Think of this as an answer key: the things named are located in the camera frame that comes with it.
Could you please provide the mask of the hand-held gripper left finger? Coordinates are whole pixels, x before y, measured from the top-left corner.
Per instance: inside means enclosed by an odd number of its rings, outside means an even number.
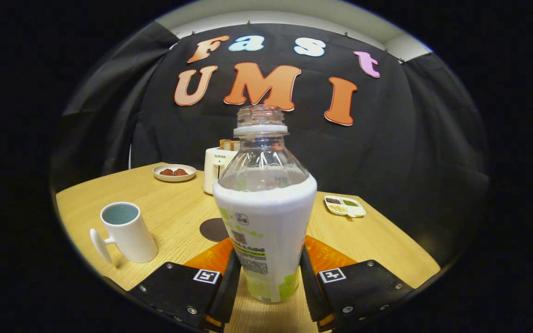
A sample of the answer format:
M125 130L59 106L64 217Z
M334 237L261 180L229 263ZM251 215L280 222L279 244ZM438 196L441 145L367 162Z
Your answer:
M240 272L227 238L184 264L163 263L128 293L196 331L222 333L231 319Z

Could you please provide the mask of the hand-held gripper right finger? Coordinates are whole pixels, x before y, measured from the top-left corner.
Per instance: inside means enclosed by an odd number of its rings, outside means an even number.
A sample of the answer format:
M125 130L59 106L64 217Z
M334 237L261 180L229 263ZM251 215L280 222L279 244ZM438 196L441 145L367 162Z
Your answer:
M357 262L311 236L305 238L300 269L310 316L320 333L372 322L413 292L378 261Z

